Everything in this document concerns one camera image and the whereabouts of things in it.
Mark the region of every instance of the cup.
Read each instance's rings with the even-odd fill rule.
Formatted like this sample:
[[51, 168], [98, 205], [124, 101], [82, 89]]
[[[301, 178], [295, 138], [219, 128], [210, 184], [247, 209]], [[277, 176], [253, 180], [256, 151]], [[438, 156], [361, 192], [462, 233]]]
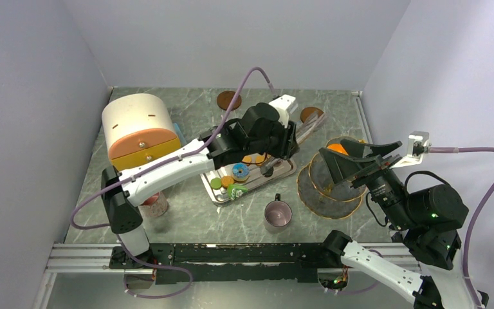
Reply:
[[267, 204], [264, 210], [264, 227], [270, 233], [279, 233], [287, 228], [293, 217], [289, 204], [281, 201], [281, 194], [275, 195], [275, 201]]

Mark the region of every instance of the purple cable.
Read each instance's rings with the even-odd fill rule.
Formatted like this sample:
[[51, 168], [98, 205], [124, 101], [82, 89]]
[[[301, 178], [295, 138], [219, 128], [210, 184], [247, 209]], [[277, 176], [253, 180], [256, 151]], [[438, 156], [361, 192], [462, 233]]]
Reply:
[[[487, 153], [487, 152], [494, 153], [494, 147], [472, 147], [472, 148], [431, 147], [429, 148], [429, 153]], [[469, 292], [479, 308], [482, 308], [482, 304], [480, 303], [478, 294], [476, 293], [476, 289], [474, 288], [474, 285], [472, 284], [472, 280], [470, 279], [469, 269], [468, 269], [468, 254], [469, 254], [470, 240], [472, 237], [474, 224], [476, 223], [476, 220], [478, 219], [480, 212], [482, 212], [482, 208], [484, 208], [489, 197], [493, 194], [493, 191], [494, 191], [494, 182], [493, 184], [491, 184], [491, 187], [489, 187], [488, 191], [485, 193], [484, 197], [482, 198], [482, 200], [474, 210], [472, 219], [470, 220], [467, 228], [467, 233], [465, 235], [465, 242], [463, 247], [463, 261], [462, 261], [463, 276], [465, 277], [465, 282], [467, 284]]]
[[[232, 112], [232, 107], [235, 105], [235, 101], [237, 100], [237, 97], [239, 97], [239, 93], [241, 92], [241, 90], [243, 89], [243, 86], [245, 86], [245, 83], [247, 82], [247, 79], [249, 79], [249, 76], [251, 75], [251, 73], [253, 73], [254, 71], [259, 71], [262, 73], [262, 76], [264, 76], [264, 79], [266, 80], [266, 83], [268, 83], [268, 87], [270, 88], [270, 91], [271, 91], [271, 94], [276, 97], [277, 93], [275, 91], [275, 89], [273, 88], [273, 85], [271, 84], [270, 82], [270, 79], [268, 78], [268, 75], [266, 74], [266, 72], [264, 72], [264, 70], [258, 66], [252, 68], [249, 70], [249, 72], [247, 72], [247, 74], [245, 75], [245, 77], [243, 78], [243, 80], [241, 81], [241, 83], [239, 84], [239, 86], [237, 87], [237, 90], [235, 91], [235, 94], [233, 95], [232, 97], [232, 100], [230, 101], [230, 104], [228, 105], [228, 108], [226, 109], [226, 113], [224, 114], [224, 117], [221, 121], [221, 123], [219, 124], [219, 126], [217, 127], [217, 129], [213, 132], [213, 134], [211, 134], [211, 137], [207, 140], [207, 142], [205, 142], [200, 148], [194, 150], [194, 151], [191, 151], [191, 152], [188, 152], [188, 153], [183, 153], [182, 157], [187, 157], [187, 156], [192, 156], [192, 155], [196, 155], [198, 154], [200, 151], [202, 151], [204, 148], [206, 148], [207, 146], [209, 146], [209, 144], [211, 144], [211, 142], [213, 142], [213, 140], [215, 140], [215, 137], [219, 134], [219, 132], [221, 132], [222, 128], [224, 127], [224, 123], [226, 122], [226, 119], [228, 119], [228, 116], [230, 115], [230, 113]], [[82, 201], [78, 207], [76, 207], [75, 209], [73, 209], [73, 212], [71, 213], [71, 216], [69, 217], [69, 222], [71, 223], [71, 226], [78, 229], [78, 230], [91, 230], [91, 229], [97, 229], [97, 228], [100, 228], [100, 227], [108, 227], [110, 226], [110, 224], [108, 223], [101, 223], [101, 224], [96, 224], [96, 225], [90, 225], [90, 226], [81, 226], [81, 225], [78, 225], [75, 223], [75, 216], [77, 215], [77, 213], [79, 212], [80, 209], [82, 209], [84, 206], [86, 206], [89, 202], [95, 200], [97, 197], [109, 192], [110, 190], [116, 188], [116, 187], [119, 187], [125, 183], [128, 183], [130, 182], [132, 179], [135, 179], [135, 178], [139, 178], [141, 176], [143, 176], [144, 174], [147, 174], [159, 167], [161, 167], [162, 165], [166, 165], [168, 163], [171, 163], [175, 160], [179, 160], [179, 156], [175, 156], [175, 157], [172, 157], [172, 158], [168, 158], [162, 162], [158, 162], [157, 164], [154, 164], [153, 166], [151, 166], [150, 168], [148, 169], [145, 169], [143, 171], [140, 171], [139, 173], [135, 174], [134, 176], [132, 176], [131, 178], [127, 178], [127, 179], [124, 179], [124, 180], [120, 180], [119, 182], [116, 182], [108, 187], [105, 187], [103, 189], [101, 189], [100, 191], [94, 193], [93, 195], [91, 195], [89, 198], [85, 199], [84, 201]]]
[[168, 297], [172, 297], [172, 296], [175, 296], [175, 295], [179, 295], [180, 293], [183, 293], [184, 291], [188, 290], [188, 288], [190, 288], [190, 286], [192, 285], [192, 282], [194, 281], [194, 277], [192, 276], [192, 273], [188, 269], [183, 268], [183, 267], [175, 267], [175, 266], [165, 266], [165, 265], [150, 264], [150, 263], [141, 261], [137, 257], [133, 256], [131, 254], [131, 252], [126, 248], [126, 246], [124, 245], [124, 243], [122, 243], [122, 239], [120, 239], [120, 235], [116, 235], [116, 237], [120, 241], [120, 244], [121, 244], [122, 248], [124, 249], [124, 252], [126, 252], [126, 254], [132, 260], [134, 260], [135, 262], [137, 262], [137, 263], [139, 263], [139, 264], [141, 264], [143, 266], [150, 267], [150, 268], [168, 269], [168, 270], [179, 270], [180, 272], [184, 272], [184, 273], [186, 273], [188, 275], [188, 283], [181, 290], [178, 290], [176, 292], [169, 293], [169, 294], [166, 294], [166, 295], [157, 295], [157, 296], [135, 294], [134, 292], [130, 291], [129, 288], [127, 287], [127, 283], [126, 283], [126, 277], [127, 276], [124, 276], [124, 281], [123, 281], [123, 283], [124, 283], [124, 289], [125, 289], [124, 292], [128, 293], [131, 296], [139, 297], [139, 298], [162, 299], [162, 298], [168, 298]]
[[[369, 251], [371, 252], [375, 252], [377, 255], [379, 255], [381, 258], [383, 257], [381, 255], [381, 253], [377, 250], [374, 250], [374, 249], [370, 249]], [[376, 282], [374, 282], [373, 284], [367, 286], [366, 288], [362, 288], [360, 290], [356, 290], [356, 291], [338, 291], [338, 295], [357, 295], [357, 294], [362, 294], [362, 293], [365, 293], [365, 292], [368, 292], [372, 289], [374, 289], [375, 287], [377, 287], [379, 285], [379, 281], [376, 280]]]

